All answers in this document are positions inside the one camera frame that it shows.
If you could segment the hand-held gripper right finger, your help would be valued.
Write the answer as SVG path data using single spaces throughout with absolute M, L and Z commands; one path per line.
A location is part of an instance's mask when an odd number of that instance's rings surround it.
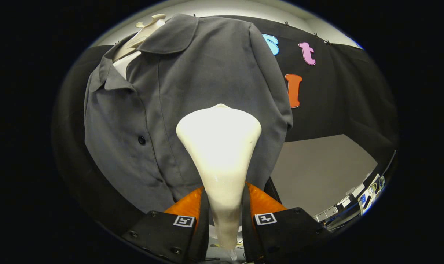
M 249 263 L 312 263 L 332 234 L 302 208 L 287 209 L 264 191 L 245 183 L 242 239 Z

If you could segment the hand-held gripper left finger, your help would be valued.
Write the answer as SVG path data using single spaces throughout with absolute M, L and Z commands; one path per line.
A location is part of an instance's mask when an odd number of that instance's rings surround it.
M 204 262 L 209 243 L 209 201 L 205 189 L 195 189 L 165 212 L 150 211 L 122 238 L 168 264 Z

